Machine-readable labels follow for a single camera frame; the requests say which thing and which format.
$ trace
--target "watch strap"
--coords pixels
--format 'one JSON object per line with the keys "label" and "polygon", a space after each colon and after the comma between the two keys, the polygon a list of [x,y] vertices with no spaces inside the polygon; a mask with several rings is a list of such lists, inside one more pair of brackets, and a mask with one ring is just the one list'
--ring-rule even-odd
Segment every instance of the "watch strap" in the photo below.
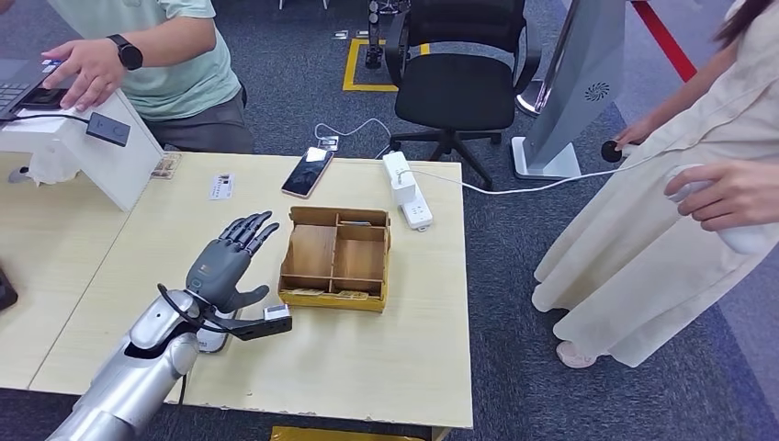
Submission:
{"label": "watch strap", "polygon": [[121,48],[122,46],[127,46],[127,45],[131,46],[130,42],[125,40],[125,38],[122,37],[119,34],[109,35],[108,39],[113,41],[114,44],[116,44],[117,47],[119,47],[119,48]]}

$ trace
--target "hair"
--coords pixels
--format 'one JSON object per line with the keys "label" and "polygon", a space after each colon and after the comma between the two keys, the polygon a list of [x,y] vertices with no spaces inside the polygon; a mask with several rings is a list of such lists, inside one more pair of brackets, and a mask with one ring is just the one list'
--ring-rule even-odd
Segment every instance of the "hair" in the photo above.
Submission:
{"label": "hair", "polygon": [[719,30],[715,41],[721,41],[722,47],[726,48],[733,41],[738,40],[755,18],[759,17],[771,3],[773,0],[746,0],[736,14]]}

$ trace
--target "silver robotic arm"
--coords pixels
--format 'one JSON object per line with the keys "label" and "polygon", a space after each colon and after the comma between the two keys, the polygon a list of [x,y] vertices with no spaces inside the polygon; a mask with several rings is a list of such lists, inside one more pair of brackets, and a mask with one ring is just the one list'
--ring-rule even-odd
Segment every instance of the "silver robotic arm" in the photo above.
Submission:
{"label": "silver robotic arm", "polygon": [[[198,358],[199,329],[227,333],[242,340],[292,329],[286,305],[264,309],[260,320],[223,319],[216,310],[232,312],[262,300],[263,285],[239,293],[235,285],[265,239],[278,229],[261,230],[272,213],[266,211],[234,221],[203,250],[186,277],[186,289],[167,290],[122,337],[116,350],[97,371],[89,390],[73,412],[48,438],[51,441],[124,441],[141,433],[179,379]],[[208,326],[212,322],[216,327]]]}

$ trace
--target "smartphone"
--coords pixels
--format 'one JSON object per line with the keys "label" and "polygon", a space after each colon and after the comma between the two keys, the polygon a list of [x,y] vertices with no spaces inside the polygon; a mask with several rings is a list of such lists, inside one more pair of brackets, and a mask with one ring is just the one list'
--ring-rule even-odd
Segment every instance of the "smartphone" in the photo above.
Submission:
{"label": "smartphone", "polygon": [[281,191],[297,198],[308,199],[334,156],[335,152],[310,147],[281,186]]}

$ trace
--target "hand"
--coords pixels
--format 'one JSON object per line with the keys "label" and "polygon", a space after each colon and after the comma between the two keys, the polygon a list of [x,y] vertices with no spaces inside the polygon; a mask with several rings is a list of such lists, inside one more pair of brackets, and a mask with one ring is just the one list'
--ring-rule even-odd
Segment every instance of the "hand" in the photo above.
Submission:
{"label": "hand", "polygon": [[51,89],[65,78],[78,74],[60,106],[75,106],[80,112],[105,103],[119,88],[126,72],[119,60],[116,44],[109,39],[68,41],[41,55],[65,60],[46,78],[44,88]]}
{"label": "hand", "polygon": [[646,141],[647,138],[658,128],[658,125],[652,120],[651,117],[645,117],[644,119],[631,124],[628,128],[622,130],[616,137],[616,148],[618,152],[622,151],[627,144],[641,144]]}
{"label": "hand", "polygon": [[668,183],[665,194],[706,180],[715,184],[679,204],[679,214],[692,215],[704,230],[779,222],[779,164],[729,161],[688,168]]}

